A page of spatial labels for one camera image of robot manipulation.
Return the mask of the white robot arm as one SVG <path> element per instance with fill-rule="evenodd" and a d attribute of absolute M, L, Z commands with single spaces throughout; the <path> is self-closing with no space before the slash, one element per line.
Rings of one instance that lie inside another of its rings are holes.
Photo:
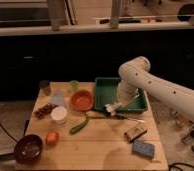
<path fill-rule="evenodd" d="M 194 122 L 194 90 L 150 74 L 150 67 L 149 60 L 143 56 L 119 67 L 118 101 L 126 106 L 134 99 L 137 89 L 141 88 Z"/>

